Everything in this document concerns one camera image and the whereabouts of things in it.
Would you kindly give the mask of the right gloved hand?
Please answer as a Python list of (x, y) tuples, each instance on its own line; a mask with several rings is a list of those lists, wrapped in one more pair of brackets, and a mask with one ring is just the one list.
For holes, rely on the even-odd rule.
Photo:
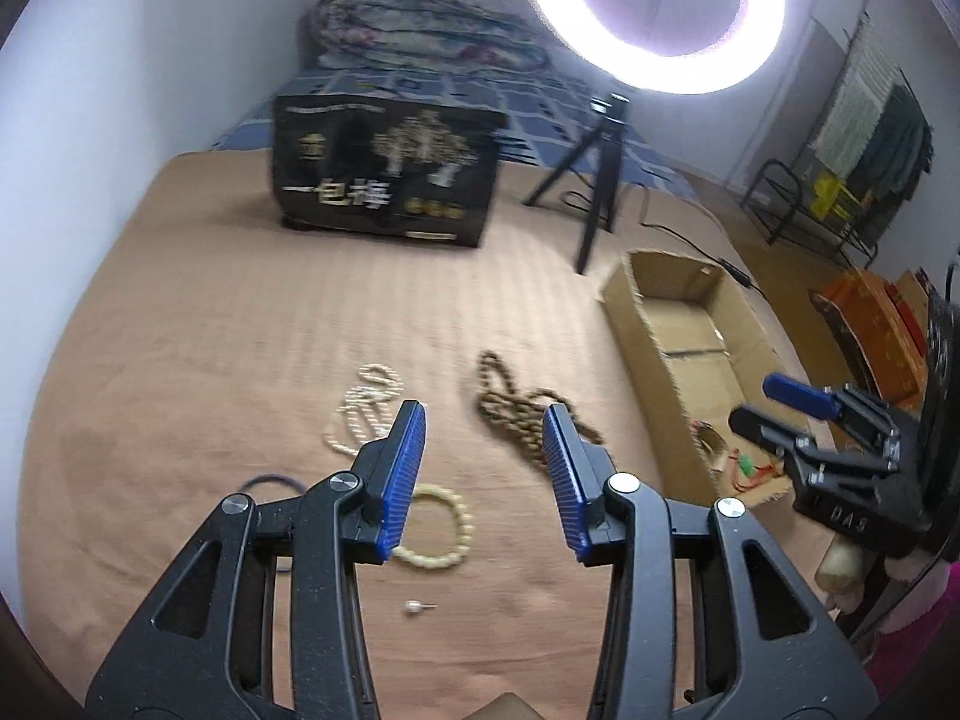
[(890, 590), (889, 560), (848, 538), (833, 536), (815, 571), (815, 585), (827, 595), (825, 606), (851, 637), (882, 611)]

